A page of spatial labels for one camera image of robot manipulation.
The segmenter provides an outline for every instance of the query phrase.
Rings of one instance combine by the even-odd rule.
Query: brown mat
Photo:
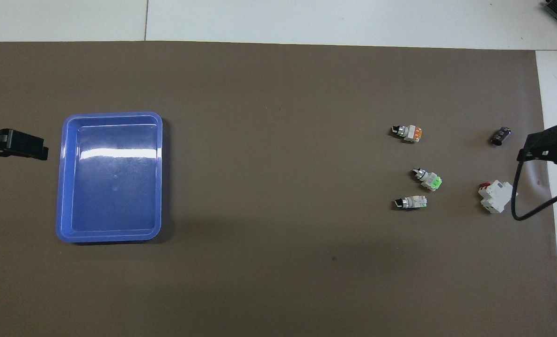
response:
[[[62,122],[114,111],[165,120],[162,232],[62,243]],[[557,336],[552,208],[477,194],[542,130],[533,51],[0,43],[0,128],[50,147],[0,158],[0,336]],[[526,167],[520,212],[550,197]]]

